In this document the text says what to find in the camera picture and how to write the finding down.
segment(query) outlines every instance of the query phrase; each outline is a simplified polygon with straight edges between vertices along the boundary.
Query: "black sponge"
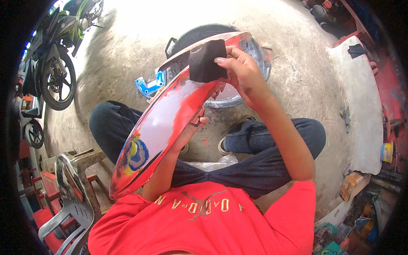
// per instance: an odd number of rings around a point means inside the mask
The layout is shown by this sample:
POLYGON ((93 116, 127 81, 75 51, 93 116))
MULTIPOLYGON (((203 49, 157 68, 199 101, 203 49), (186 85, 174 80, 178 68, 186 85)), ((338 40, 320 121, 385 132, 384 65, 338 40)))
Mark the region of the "black sponge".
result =
POLYGON ((190 80, 208 83, 228 78, 227 70, 214 63, 214 58, 227 57, 224 40, 212 40, 190 51, 190 80))

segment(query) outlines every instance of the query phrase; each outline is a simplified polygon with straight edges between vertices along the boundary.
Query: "plastic chair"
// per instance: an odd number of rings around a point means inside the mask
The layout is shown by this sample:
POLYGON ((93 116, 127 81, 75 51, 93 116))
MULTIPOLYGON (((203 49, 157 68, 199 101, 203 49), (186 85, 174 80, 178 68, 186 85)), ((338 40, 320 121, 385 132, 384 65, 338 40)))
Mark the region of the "plastic chair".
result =
POLYGON ((102 150, 78 157, 73 157, 67 153, 57 157, 55 175, 63 207, 59 213, 39 229, 38 237, 44 243, 44 238, 69 215, 75 218, 80 227, 66 238, 56 255, 62 254, 72 241, 73 243, 65 254, 77 254, 87 241, 88 233, 93 224, 102 217, 95 193, 86 178, 85 169, 105 157, 106 155, 102 150))

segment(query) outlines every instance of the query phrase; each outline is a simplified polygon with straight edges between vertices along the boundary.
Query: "green motorcycle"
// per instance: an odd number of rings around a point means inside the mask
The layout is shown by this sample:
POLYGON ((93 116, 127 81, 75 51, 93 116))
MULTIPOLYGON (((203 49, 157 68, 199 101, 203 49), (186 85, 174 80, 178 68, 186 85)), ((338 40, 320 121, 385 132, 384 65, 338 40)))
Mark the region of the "green motorcycle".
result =
POLYGON ((75 97, 76 76, 68 49, 75 57, 84 32, 103 10, 104 0, 71 0, 63 11, 58 7, 48 15, 33 34, 26 55, 24 94, 32 94, 52 109, 66 109, 75 97))

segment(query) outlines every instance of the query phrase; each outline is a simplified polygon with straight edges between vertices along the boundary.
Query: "red t-shirt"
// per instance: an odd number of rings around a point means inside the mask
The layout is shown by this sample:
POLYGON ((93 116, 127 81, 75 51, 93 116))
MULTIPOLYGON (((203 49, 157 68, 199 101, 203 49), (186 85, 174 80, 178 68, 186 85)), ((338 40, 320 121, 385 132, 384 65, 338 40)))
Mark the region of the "red t-shirt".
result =
POLYGON ((93 255, 311 254, 316 190, 295 183, 262 215, 239 188, 204 182, 172 188, 155 202, 120 198, 91 229, 93 255))

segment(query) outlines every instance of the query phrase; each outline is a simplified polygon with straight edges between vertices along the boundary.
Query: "jeans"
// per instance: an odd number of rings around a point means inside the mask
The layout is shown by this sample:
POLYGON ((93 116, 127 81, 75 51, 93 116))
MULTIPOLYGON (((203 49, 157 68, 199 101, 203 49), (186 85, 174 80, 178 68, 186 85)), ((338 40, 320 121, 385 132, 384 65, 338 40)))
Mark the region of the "jeans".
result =
MULTIPOLYGON (((91 133, 114 164, 141 115, 141 111, 116 101, 102 102, 92 111, 91 133)), ((292 119, 292 123, 316 159, 326 143, 324 127, 320 122, 306 118, 292 119)), ((254 156, 212 172, 204 172, 177 160, 171 186, 210 181, 241 188, 257 199, 291 181, 278 147, 262 122, 248 120, 237 124, 226 135, 223 147, 226 151, 254 156)))

